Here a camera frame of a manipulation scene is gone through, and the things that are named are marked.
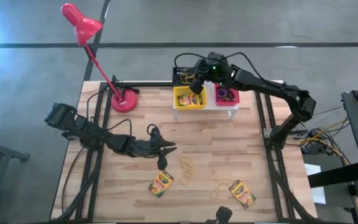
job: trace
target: yellow bin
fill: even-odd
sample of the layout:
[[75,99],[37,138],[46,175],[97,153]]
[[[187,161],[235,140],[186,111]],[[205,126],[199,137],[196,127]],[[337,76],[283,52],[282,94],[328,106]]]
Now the yellow bin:
[[200,110],[206,107],[208,104],[205,92],[205,86],[203,86],[203,91],[201,91],[201,99],[203,100],[202,105],[189,105],[189,106],[180,106],[178,96],[194,94],[189,86],[176,86],[173,87],[173,100],[175,100],[175,106],[178,110]]

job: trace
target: white paper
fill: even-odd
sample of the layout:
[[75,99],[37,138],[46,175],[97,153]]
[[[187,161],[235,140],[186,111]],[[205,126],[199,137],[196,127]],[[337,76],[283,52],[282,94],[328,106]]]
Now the white paper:
[[[317,174],[321,172],[321,167],[317,165],[305,164],[306,173],[308,175]],[[313,201],[315,203],[326,204],[326,196],[324,194],[324,187],[316,187],[311,189]]]

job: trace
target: lamp arm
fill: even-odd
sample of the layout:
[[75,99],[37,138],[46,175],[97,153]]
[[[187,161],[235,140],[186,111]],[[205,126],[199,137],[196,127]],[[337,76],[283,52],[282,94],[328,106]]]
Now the lamp arm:
[[93,54],[93,51],[91,50],[91,47],[87,43],[85,43],[84,46],[85,46],[86,53],[89,56],[89,59],[92,60],[92,62],[96,65],[96,68],[98,68],[99,72],[102,74],[104,79],[107,81],[107,84],[109,85],[111,90],[114,92],[114,95],[116,95],[116,97],[118,98],[118,102],[124,101],[121,94],[119,94],[118,90],[111,84],[110,79],[107,77],[107,75],[105,74],[103,69],[100,67],[99,62],[97,61],[96,57]]

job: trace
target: lamp shade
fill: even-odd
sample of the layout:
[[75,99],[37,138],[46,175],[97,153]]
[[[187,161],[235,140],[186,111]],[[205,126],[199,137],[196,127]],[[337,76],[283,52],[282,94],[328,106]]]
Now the lamp shade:
[[74,35],[80,45],[84,45],[86,41],[103,28],[101,22],[85,17],[81,11],[71,3],[64,4],[61,10],[63,16],[74,26]]

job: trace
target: red desk lamp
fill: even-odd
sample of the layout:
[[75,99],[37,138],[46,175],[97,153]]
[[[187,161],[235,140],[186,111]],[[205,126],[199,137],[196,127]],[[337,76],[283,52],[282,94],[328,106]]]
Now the red desk lamp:
[[122,97],[120,92],[112,85],[109,78],[102,70],[93,54],[93,51],[86,43],[86,41],[103,28],[103,24],[94,19],[85,17],[80,10],[78,10],[77,7],[71,3],[66,3],[62,6],[62,14],[74,26],[74,35],[77,38],[78,44],[85,46],[85,50],[90,59],[96,65],[114,93],[111,97],[111,106],[120,113],[126,113],[133,110],[137,104],[136,93],[132,90],[125,89],[124,96]]

